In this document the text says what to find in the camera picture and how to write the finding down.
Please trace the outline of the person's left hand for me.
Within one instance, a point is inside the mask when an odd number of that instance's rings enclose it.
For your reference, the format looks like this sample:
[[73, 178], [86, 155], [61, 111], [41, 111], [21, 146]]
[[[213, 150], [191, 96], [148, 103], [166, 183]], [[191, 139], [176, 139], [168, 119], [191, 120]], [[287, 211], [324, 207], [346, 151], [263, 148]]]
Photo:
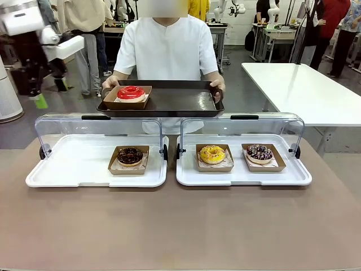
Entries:
[[224, 79], [215, 79], [210, 83], [210, 86], [214, 90], [212, 96], [215, 104], [217, 104], [223, 99], [223, 95], [226, 91]]

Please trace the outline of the person's right hand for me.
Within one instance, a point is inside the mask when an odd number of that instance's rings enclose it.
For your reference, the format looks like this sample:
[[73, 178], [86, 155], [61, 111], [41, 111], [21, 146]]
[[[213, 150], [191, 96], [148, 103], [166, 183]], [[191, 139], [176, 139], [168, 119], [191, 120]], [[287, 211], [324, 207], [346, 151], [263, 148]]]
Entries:
[[115, 75], [109, 76], [104, 82], [103, 82], [103, 90], [101, 92], [101, 97], [105, 98], [107, 93], [111, 91], [116, 86], [119, 86], [119, 78]]

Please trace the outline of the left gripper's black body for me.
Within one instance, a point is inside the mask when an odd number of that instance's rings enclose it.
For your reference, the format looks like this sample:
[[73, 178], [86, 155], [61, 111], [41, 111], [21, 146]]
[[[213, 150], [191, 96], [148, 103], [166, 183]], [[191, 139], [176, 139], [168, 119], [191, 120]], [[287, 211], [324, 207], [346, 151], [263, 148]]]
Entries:
[[43, 84], [43, 79], [47, 75], [52, 75], [52, 71], [61, 71], [61, 61], [52, 60], [50, 62], [39, 62], [37, 60], [21, 60], [21, 67], [16, 69], [16, 88], [19, 95], [30, 94], [30, 83], [37, 82]]

